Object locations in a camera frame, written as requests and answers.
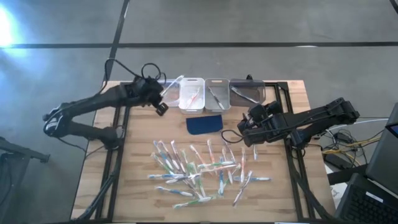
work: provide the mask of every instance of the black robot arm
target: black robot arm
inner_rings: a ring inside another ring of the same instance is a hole
[[[162,116],[168,109],[165,103],[161,103],[160,92],[162,90],[163,87],[154,78],[135,78],[131,83],[122,83],[111,87],[102,94],[79,101],[62,103],[50,114],[44,115],[44,133],[55,138],[71,134],[87,139],[99,139],[108,149],[118,147],[119,139],[114,128],[96,128],[76,123],[72,119],[105,107],[145,105],[152,105],[156,108],[156,113]]]
[[[338,124],[353,124],[359,113],[349,101],[338,98],[331,103],[301,113],[282,113],[278,102],[256,105],[238,124],[245,145],[274,142],[290,135],[292,145],[302,147],[311,137]]]

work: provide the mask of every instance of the wooden table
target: wooden table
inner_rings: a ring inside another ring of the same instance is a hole
[[[302,80],[287,82],[294,113],[309,110],[310,105],[304,82]],[[119,82],[109,82],[108,87],[117,84]],[[266,88],[266,98],[265,103],[275,100],[272,88]],[[242,107],[231,107],[223,115],[224,129],[237,129],[236,125],[242,118],[242,112],[247,110]],[[113,115],[114,109],[112,108],[97,111],[95,126],[101,128],[110,126]],[[258,145],[259,158],[257,161],[253,159],[252,149],[245,147],[248,159],[246,172],[252,170],[255,176],[271,177],[272,180],[249,183],[237,208],[232,207],[232,202],[239,189],[238,183],[234,183],[226,186],[224,198],[218,198],[203,205],[174,210],[172,205],[187,202],[190,198],[154,190],[155,186],[171,187],[166,186],[164,181],[148,180],[147,178],[148,174],[165,173],[150,158],[150,154],[154,152],[153,140],[161,139],[171,149],[170,141],[174,139],[177,147],[185,149],[188,152],[188,159],[195,161],[196,164],[199,164],[199,160],[189,150],[190,144],[193,144],[208,162],[210,162],[210,156],[206,145],[207,139],[212,140],[216,158],[220,157],[223,146],[219,133],[197,136],[188,134],[185,124],[187,117],[194,116],[181,114],[178,108],[169,109],[163,117],[158,116],[151,107],[132,108],[126,133],[114,222],[288,222],[297,220],[283,141]],[[91,142],[88,152],[100,145],[101,143],[98,141]],[[244,146],[242,142],[230,146],[239,161],[241,160],[242,146]],[[98,193],[105,157],[105,151],[98,151],[85,161],[72,218],[82,214]],[[326,210],[333,214],[335,206],[319,147],[306,148],[304,160],[312,192]],[[216,176],[205,174],[203,182],[207,195],[216,193],[219,186]],[[188,191],[187,186],[183,184],[174,185],[172,188]],[[301,190],[300,198],[306,213]],[[104,204],[104,216],[108,210],[107,199]]]

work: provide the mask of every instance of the laptop keyboard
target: laptop keyboard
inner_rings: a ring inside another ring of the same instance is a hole
[[[363,223],[398,223],[398,211],[366,195],[366,192],[352,186],[350,204],[347,206],[345,220]]]

